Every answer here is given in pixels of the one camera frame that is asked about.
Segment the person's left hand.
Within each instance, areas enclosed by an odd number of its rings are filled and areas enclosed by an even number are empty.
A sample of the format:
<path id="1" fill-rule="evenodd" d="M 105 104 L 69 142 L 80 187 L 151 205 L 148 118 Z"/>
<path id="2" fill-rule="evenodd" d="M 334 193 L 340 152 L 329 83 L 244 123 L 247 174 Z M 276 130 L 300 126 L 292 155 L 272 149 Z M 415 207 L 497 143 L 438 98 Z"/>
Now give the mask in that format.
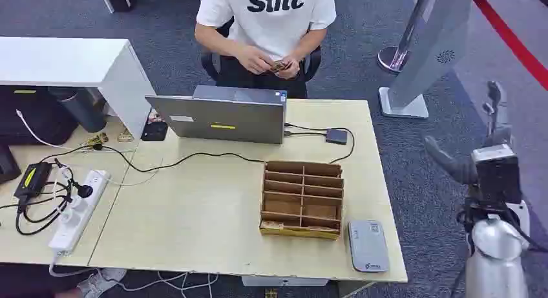
<path id="1" fill-rule="evenodd" d="M 282 60 L 277 61 L 275 66 L 277 69 L 275 75 L 285 80 L 296 77 L 300 71 L 300 61 L 293 56 L 286 56 Z"/>

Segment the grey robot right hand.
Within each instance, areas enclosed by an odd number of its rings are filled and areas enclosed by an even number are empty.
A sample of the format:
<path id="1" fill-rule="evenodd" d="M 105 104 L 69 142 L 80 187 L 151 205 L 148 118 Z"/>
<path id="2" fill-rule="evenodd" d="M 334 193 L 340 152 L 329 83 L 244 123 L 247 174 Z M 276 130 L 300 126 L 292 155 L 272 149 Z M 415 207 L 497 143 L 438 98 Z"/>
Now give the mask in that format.
<path id="1" fill-rule="evenodd" d="M 507 111 L 507 93 L 497 81 L 488 81 L 489 102 L 482 107 L 487 114 L 487 135 L 483 143 L 484 147 L 494 145 L 513 144 L 512 126 L 509 122 Z M 472 158 L 468 156 L 465 160 L 456 160 L 443 151 L 437 140 L 432 136 L 424 137 L 427 154 L 448 173 L 456 182 L 464 185 L 475 184 L 478 181 L 478 174 Z"/>

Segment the person's right hand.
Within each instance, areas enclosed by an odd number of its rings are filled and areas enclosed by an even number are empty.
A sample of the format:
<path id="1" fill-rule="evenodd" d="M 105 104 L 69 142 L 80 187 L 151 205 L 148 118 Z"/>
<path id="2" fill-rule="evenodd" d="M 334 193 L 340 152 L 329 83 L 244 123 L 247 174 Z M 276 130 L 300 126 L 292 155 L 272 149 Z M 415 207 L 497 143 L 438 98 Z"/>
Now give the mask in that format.
<path id="1" fill-rule="evenodd" d="M 269 71 L 275 64 L 267 53 L 250 45 L 237 47 L 233 56 L 245 69 L 257 75 Z"/>

